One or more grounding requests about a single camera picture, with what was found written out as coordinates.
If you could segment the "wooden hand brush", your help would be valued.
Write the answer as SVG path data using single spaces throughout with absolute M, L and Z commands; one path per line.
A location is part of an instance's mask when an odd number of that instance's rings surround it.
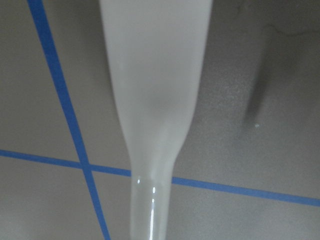
M 172 175 L 195 112 L 210 0 L 99 2 L 131 167 L 132 240 L 166 237 Z

